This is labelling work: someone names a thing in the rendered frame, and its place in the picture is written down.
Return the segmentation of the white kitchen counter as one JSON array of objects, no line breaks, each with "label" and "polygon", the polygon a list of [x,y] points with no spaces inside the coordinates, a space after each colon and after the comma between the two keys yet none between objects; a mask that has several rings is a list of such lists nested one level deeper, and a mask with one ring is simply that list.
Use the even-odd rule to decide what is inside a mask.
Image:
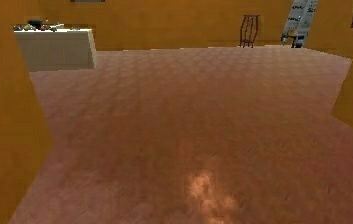
[{"label": "white kitchen counter", "polygon": [[96,47],[91,29],[15,31],[30,72],[94,69]]}]

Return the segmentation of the dark wooden chair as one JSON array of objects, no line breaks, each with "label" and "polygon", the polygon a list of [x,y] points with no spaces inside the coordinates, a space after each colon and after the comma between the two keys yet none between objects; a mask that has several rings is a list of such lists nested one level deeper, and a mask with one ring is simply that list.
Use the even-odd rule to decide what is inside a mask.
[{"label": "dark wooden chair", "polygon": [[239,46],[254,47],[254,43],[258,34],[259,16],[258,15],[244,15],[240,26],[240,41]]}]

